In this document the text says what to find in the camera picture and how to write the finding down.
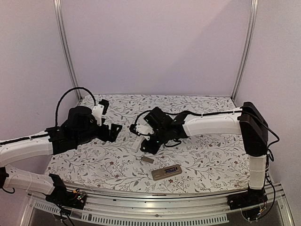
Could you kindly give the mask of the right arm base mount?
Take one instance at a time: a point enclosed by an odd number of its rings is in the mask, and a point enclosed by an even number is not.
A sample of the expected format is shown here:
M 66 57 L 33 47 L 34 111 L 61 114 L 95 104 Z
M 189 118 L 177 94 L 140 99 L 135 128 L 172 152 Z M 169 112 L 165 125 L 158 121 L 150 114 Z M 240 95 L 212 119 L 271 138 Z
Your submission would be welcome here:
M 262 186 L 260 189 L 253 189 L 248 186 L 247 190 L 242 193 L 231 194 L 227 196 L 227 205 L 230 210 L 250 207 L 264 203 L 268 200 L 265 193 L 265 188 Z

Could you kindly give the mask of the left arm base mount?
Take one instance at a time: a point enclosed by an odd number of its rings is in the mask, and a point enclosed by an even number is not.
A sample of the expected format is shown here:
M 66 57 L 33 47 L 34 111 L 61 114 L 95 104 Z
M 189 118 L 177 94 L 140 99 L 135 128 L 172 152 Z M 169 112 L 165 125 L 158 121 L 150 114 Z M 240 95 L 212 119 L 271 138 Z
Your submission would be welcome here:
M 45 195 L 46 201 L 74 209 L 82 210 L 86 204 L 87 193 L 78 188 L 68 191 L 62 179 L 55 174 L 49 174 L 53 181 L 54 189 L 51 194 Z

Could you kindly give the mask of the long white remote control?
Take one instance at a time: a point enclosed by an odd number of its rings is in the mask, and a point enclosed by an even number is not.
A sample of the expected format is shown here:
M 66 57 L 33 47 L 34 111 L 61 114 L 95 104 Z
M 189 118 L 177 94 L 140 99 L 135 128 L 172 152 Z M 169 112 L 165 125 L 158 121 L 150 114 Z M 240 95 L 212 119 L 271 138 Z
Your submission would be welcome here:
M 133 144 L 132 144 L 132 147 L 131 147 L 131 150 L 133 151 L 133 152 L 138 152 L 138 150 L 140 149 L 140 147 L 141 147 L 141 143 L 142 143 L 142 141 L 144 140 L 144 138 L 143 137 L 137 137 L 136 139 L 135 139 L 135 141 L 133 142 Z

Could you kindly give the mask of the grey remote battery cover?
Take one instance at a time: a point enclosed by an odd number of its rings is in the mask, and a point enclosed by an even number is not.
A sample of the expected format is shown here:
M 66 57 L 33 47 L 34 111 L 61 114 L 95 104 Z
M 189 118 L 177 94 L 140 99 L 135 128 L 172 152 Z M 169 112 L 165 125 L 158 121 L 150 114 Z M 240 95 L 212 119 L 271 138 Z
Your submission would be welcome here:
M 143 157 L 141 158 L 141 160 L 142 160 L 143 162 L 147 162 L 147 163 L 150 163 L 150 164 L 153 164 L 153 163 L 154 163 L 154 160 L 153 160 L 152 158 L 149 158 L 149 157 L 146 157 L 146 156 L 143 156 Z

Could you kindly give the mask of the black battery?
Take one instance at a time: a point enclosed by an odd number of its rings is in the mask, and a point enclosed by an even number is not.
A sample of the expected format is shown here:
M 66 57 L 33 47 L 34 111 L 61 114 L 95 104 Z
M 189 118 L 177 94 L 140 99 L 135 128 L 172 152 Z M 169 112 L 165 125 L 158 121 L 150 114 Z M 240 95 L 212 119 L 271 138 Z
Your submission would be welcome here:
M 176 167 L 165 169 L 165 173 L 166 174 L 173 173 L 173 172 L 176 172 L 176 171 L 177 171 Z

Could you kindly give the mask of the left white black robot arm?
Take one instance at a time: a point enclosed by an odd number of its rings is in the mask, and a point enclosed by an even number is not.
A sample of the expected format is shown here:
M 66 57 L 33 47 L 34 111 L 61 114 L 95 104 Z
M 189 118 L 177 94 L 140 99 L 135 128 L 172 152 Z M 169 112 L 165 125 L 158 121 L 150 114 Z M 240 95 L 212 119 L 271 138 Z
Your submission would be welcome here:
M 50 156 L 76 150 L 78 146 L 99 139 L 114 142 L 122 126 L 106 125 L 103 115 L 106 109 L 96 105 L 92 109 L 85 106 L 71 108 L 67 120 L 61 126 L 0 144 L 0 186 L 39 192 L 52 197 L 59 204 L 66 204 L 70 194 L 58 175 L 42 175 L 17 169 L 12 163 L 36 156 Z

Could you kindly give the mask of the white air conditioner remote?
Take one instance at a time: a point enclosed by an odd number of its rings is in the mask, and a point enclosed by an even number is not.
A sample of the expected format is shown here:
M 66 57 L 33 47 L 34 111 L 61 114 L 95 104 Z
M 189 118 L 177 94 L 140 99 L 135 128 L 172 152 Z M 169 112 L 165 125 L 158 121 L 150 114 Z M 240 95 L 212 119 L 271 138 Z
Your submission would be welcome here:
M 151 172 L 153 180 L 161 180 L 169 177 L 173 177 L 176 175 L 182 174 L 182 169 L 179 164 L 164 167 L 161 169 L 156 169 Z

